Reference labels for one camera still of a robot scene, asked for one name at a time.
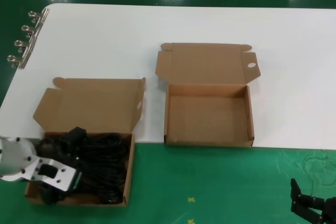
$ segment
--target box lid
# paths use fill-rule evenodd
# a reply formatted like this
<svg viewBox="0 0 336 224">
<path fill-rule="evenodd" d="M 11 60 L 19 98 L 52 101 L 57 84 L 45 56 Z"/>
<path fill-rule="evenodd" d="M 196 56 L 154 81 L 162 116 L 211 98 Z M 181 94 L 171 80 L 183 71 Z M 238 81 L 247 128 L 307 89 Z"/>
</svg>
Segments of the box lid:
<svg viewBox="0 0 336 224">
<path fill-rule="evenodd" d="M 53 80 L 33 118 L 47 132 L 131 133 L 142 113 L 146 79 Z"/>
<path fill-rule="evenodd" d="M 260 76 L 249 45 L 165 43 L 156 74 L 169 83 L 247 84 Z"/>
</svg>

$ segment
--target white table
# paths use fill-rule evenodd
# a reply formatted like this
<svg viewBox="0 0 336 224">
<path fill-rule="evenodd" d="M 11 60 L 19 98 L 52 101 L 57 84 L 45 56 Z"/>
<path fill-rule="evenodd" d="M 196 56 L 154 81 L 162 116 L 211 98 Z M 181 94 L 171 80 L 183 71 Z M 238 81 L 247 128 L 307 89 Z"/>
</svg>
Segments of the white table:
<svg viewBox="0 0 336 224">
<path fill-rule="evenodd" d="M 53 4 L 0 109 L 0 135 L 41 137 L 35 109 L 54 77 L 142 78 L 138 142 L 162 142 L 165 42 L 249 44 L 254 146 L 336 150 L 336 10 Z"/>
</svg>

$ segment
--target empty cardboard box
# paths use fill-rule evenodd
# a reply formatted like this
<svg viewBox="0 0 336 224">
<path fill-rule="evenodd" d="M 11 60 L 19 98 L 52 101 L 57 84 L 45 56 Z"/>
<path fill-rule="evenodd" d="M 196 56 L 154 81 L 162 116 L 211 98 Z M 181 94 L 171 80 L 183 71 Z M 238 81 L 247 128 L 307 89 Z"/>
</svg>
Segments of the empty cardboard box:
<svg viewBox="0 0 336 224">
<path fill-rule="evenodd" d="M 101 205 L 93 195 L 72 195 L 60 205 L 126 206 L 129 201 L 135 139 L 132 131 L 142 113 L 145 78 L 124 79 L 63 79 L 55 78 L 58 89 L 47 89 L 38 105 L 34 119 L 45 135 L 62 135 L 75 127 L 85 129 L 89 136 L 120 133 L 130 146 L 125 163 L 127 176 L 123 202 Z M 38 185 L 28 183 L 25 197 L 32 203 L 43 204 Z"/>
<path fill-rule="evenodd" d="M 161 45 L 156 74 L 169 82 L 164 142 L 168 145 L 252 146 L 250 81 L 260 76 L 249 45 Z"/>
</svg>

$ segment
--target black robotic claw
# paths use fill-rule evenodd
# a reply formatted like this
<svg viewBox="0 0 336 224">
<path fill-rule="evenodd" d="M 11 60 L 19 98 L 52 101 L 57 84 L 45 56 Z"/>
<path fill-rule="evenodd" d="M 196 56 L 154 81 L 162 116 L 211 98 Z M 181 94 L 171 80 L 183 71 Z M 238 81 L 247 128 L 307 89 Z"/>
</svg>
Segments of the black robotic claw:
<svg viewBox="0 0 336 224">
<path fill-rule="evenodd" d="M 313 224 L 336 224 L 336 197 L 324 199 L 304 195 L 294 178 L 290 181 L 291 211 Z M 312 209 L 321 210 L 318 214 Z"/>
</svg>

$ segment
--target black cable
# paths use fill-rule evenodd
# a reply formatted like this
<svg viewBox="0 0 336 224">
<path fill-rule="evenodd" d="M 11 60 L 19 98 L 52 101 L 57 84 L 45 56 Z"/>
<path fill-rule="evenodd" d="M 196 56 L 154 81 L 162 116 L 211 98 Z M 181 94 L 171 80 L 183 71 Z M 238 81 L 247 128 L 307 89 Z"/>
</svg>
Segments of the black cable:
<svg viewBox="0 0 336 224">
<path fill-rule="evenodd" d="M 77 187 L 72 192 L 66 192 L 67 195 L 94 194 L 103 204 L 123 201 L 122 189 L 127 174 L 124 159 L 129 154 L 129 147 L 120 134 L 87 137 L 86 131 L 77 127 L 64 137 L 41 140 L 37 148 L 39 156 L 44 156 L 46 145 L 51 146 L 52 151 L 45 157 L 82 173 Z"/>
</svg>

